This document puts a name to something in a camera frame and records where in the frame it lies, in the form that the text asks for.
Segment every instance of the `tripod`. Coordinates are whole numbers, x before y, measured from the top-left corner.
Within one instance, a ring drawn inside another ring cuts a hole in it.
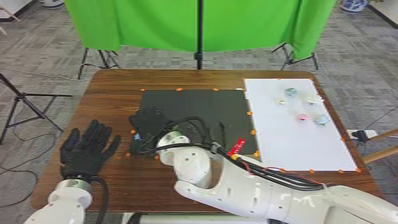
[[[51,119],[51,117],[47,116],[47,111],[51,109],[51,106],[54,104],[54,100],[58,97],[72,97],[72,95],[56,95],[56,94],[38,94],[38,93],[24,93],[19,91],[15,85],[11,84],[4,74],[0,73],[0,81],[4,83],[4,85],[10,87],[11,91],[15,92],[17,94],[17,97],[15,97],[15,104],[13,104],[13,108],[11,108],[11,112],[10,112],[10,118],[8,118],[8,121],[6,121],[6,126],[4,126],[4,132],[3,132],[3,137],[0,137],[0,145],[3,145],[3,142],[4,142],[4,137],[6,137],[6,134],[8,134],[8,129],[15,126],[19,126],[20,124],[26,124],[27,122],[38,120],[38,119],[47,119],[47,121],[52,123],[52,125],[56,126],[56,128],[63,131],[59,125],[56,124],[54,120]],[[47,104],[47,107],[45,107],[45,110],[42,111],[42,109],[36,107],[36,105],[33,104],[33,102],[29,101],[27,99],[27,96],[51,96],[52,97],[52,100]],[[29,119],[26,119],[24,121],[19,121],[11,124],[11,121],[13,121],[13,117],[15,117],[15,112],[17,112],[17,106],[19,106],[19,103],[24,102],[26,105],[29,106],[31,110],[35,111],[36,113],[36,116]]]

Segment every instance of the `small toy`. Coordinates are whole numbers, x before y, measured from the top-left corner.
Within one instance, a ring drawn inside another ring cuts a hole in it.
[[[315,119],[315,123],[324,126],[328,125],[329,121],[331,121],[331,118],[326,114],[322,114]]]
[[[321,103],[324,102],[324,99],[322,99],[322,97],[321,97],[319,95],[315,95],[315,96],[308,96],[308,97],[306,97],[306,102],[308,102],[312,105],[315,105],[315,104],[321,104]]]
[[[299,114],[297,118],[299,118],[301,121],[310,120],[310,116],[306,114]]]
[[[296,88],[289,88],[289,89],[285,90],[285,94],[287,94],[289,96],[296,96],[296,95],[297,95],[297,89],[296,89]]]
[[[278,103],[282,104],[282,105],[285,105],[289,102],[287,102],[287,99],[285,98],[282,98],[282,99],[278,99]]]

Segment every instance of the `white paper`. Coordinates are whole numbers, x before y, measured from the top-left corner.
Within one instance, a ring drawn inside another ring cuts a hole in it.
[[[285,94],[297,89],[297,96]],[[306,97],[319,94],[310,79],[246,79],[246,96],[253,111],[253,122],[262,161],[267,166],[292,171],[356,171],[356,162],[342,141],[335,122],[317,125],[313,119],[329,112],[324,103],[312,105]],[[299,114],[310,120],[299,120]]]

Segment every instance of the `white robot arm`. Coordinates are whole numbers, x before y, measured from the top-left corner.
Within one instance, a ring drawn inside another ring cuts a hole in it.
[[[83,224],[91,202],[91,184],[81,179],[65,180],[51,194],[49,205],[36,211],[26,224]]]
[[[159,147],[189,143],[189,138],[171,132]],[[398,207],[379,197],[345,186],[301,191],[251,173],[196,146],[159,151],[161,161],[175,166],[178,193],[232,214],[280,220],[290,224],[393,224],[398,223]],[[239,155],[253,164],[255,159]],[[210,186],[212,159],[223,163],[219,184]]]

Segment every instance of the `green screen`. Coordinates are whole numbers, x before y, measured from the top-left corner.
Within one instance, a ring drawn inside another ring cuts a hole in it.
[[[337,0],[205,0],[205,52],[292,44],[312,56]],[[198,0],[67,0],[84,46],[196,52]]]

